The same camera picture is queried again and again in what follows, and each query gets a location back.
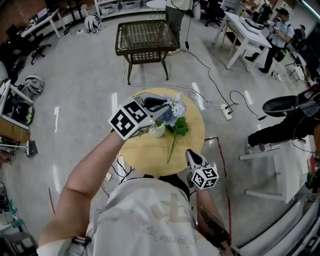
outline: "person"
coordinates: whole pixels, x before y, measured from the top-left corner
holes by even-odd
[[[92,199],[124,143],[112,131],[73,169],[55,215],[40,236],[37,254],[82,255],[77,244],[83,244],[87,252],[84,255],[93,256],[218,256],[218,249],[201,235],[210,231],[201,214],[196,224],[184,188],[162,180],[127,180],[110,194],[106,206],[97,209],[89,222]],[[195,191],[197,209],[205,207],[222,222],[209,191]],[[225,255],[232,255],[227,242],[221,244]]]
[[[182,18],[187,10],[192,10],[193,0],[166,0],[165,20],[172,30],[173,36],[177,42],[177,49],[169,51],[168,56],[175,55],[181,51],[180,30]]]
[[[316,158],[320,159],[320,111],[309,116],[301,109],[294,111],[284,120],[274,126],[258,130],[247,138],[247,151],[253,151],[253,147],[259,146],[265,151],[265,144],[280,143],[290,139],[303,139],[307,135],[313,135]]]
[[[8,165],[12,165],[12,160],[16,159],[16,156],[12,153],[8,153],[4,150],[0,150],[0,169],[2,167],[2,164],[8,164]]]
[[[276,17],[278,16],[280,18],[280,21],[276,22],[274,26],[279,29],[279,32],[274,30],[268,36],[267,40],[271,44],[271,48],[269,48],[268,54],[266,56],[264,68],[259,67],[259,70],[265,74],[269,72],[276,53],[284,48],[295,34],[292,25],[289,23],[289,12],[285,8],[276,9],[276,11]],[[253,62],[258,57],[258,55],[259,53],[256,52],[251,57],[246,56],[245,59]]]
[[[5,64],[0,61],[0,88],[8,79],[8,73]]]

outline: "red tape line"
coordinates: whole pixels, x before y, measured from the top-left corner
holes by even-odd
[[[224,155],[222,154],[222,149],[221,149],[221,145],[219,142],[219,138],[218,137],[209,137],[209,138],[205,138],[204,141],[211,141],[216,139],[216,141],[218,142],[218,147],[219,147],[219,152],[220,152],[220,156],[222,159],[222,163],[223,163],[223,170],[224,170],[224,177],[227,178],[227,171],[226,171],[226,162],[225,162],[225,158]],[[230,239],[229,239],[229,243],[231,245],[231,241],[232,241],[232,236],[231,236],[231,204],[230,204],[230,198],[229,198],[229,194],[228,194],[228,190],[225,189],[226,192],[226,197],[227,197],[227,201],[228,201],[228,212],[229,212],[229,235],[230,235]]]
[[[54,207],[54,203],[52,202],[50,187],[48,187],[48,191],[49,191],[49,197],[50,197],[50,202],[51,202],[52,211],[53,211],[54,214],[56,214],[55,207]]]

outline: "wicker table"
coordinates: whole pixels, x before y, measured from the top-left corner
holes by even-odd
[[[166,79],[169,80],[165,59],[168,52],[175,51],[177,47],[173,33],[163,19],[132,21],[118,25],[115,54],[124,56],[129,63],[128,85],[134,64],[161,62]]]

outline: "round wooden table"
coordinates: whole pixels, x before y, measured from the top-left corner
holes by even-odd
[[[135,95],[143,92],[164,94],[170,97],[179,93],[167,88],[151,88]],[[167,164],[167,159],[174,136],[166,129],[160,138],[146,133],[140,137],[128,139],[120,150],[120,154],[128,165],[143,174],[167,176],[181,172],[187,167],[185,156],[187,149],[201,151],[205,140],[204,120],[198,108],[185,95],[183,95],[183,101],[187,106],[186,122],[189,130],[186,136],[178,135],[169,163]]]

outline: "brick wall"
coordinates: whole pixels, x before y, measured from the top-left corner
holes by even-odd
[[[87,4],[94,5],[94,0],[79,0],[79,5]],[[27,27],[32,16],[45,8],[45,0],[6,0],[0,6],[0,44],[7,40],[6,30],[14,24],[17,28]],[[62,16],[67,9],[67,3],[63,2],[59,5]]]

